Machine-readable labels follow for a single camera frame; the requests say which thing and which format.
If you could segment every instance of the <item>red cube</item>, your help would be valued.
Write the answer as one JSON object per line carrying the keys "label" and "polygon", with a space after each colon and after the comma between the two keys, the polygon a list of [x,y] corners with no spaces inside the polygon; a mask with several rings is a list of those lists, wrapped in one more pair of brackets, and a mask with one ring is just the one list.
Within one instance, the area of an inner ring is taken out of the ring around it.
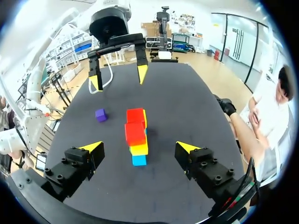
{"label": "red cube", "polygon": [[125,124],[126,141],[129,146],[145,144],[145,132],[141,122]]}
{"label": "red cube", "polygon": [[145,129],[145,118],[143,114],[143,108],[135,108],[127,110],[127,123],[139,123],[143,125]]}

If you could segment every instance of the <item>blue cube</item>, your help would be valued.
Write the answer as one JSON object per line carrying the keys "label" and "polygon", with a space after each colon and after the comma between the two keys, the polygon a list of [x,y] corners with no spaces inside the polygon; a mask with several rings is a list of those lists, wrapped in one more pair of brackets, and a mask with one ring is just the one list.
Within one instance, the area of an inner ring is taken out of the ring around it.
{"label": "blue cube", "polygon": [[98,122],[103,122],[108,119],[104,109],[97,110],[95,112],[95,117],[98,120]]}
{"label": "blue cube", "polygon": [[132,155],[133,166],[146,166],[146,155]]}

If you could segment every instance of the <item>purple cube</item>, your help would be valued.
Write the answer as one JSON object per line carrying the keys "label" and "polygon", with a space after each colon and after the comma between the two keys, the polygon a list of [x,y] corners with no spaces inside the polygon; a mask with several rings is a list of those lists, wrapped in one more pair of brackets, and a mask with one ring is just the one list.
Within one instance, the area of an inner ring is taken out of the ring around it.
{"label": "purple cube", "polygon": [[105,113],[104,109],[99,109],[95,112],[95,117],[98,120],[98,122],[103,122],[107,120],[107,115]]}

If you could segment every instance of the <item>desk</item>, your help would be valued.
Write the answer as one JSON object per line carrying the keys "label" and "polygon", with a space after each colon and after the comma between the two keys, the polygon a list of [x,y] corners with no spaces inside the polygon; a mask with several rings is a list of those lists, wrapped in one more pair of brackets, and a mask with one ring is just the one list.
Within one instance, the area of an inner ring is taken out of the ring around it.
{"label": "desk", "polygon": [[[187,64],[150,63],[143,85],[136,64],[112,67],[114,79],[92,95],[88,81],[73,99],[47,158],[52,167],[72,146],[103,141],[105,159],[90,182],[64,203],[87,214],[127,222],[196,223],[214,205],[174,158],[176,141],[210,147],[218,161],[243,174],[239,149],[214,96]],[[110,78],[102,69],[103,83]],[[133,167],[125,142],[126,110],[143,107],[148,121],[148,165]],[[104,108],[108,120],[98,123]]]}

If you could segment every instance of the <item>white shirt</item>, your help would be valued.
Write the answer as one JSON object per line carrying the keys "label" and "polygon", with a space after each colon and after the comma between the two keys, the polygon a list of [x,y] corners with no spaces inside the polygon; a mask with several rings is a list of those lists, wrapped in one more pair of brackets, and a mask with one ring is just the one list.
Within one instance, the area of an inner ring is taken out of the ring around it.
{"label": "white shirt", "polygon": [[[276,85],[267,81],[263,89],[253,93],[253,98],[257,102],[256,108],[259,110],[260,120],[259,130],[267,138],[270,148],[273,149],[285,133],[289,123],[288,103],[278,104],[276,101]],[[248,104],[241,112],[240,116],[252,129],[249,121]]]}

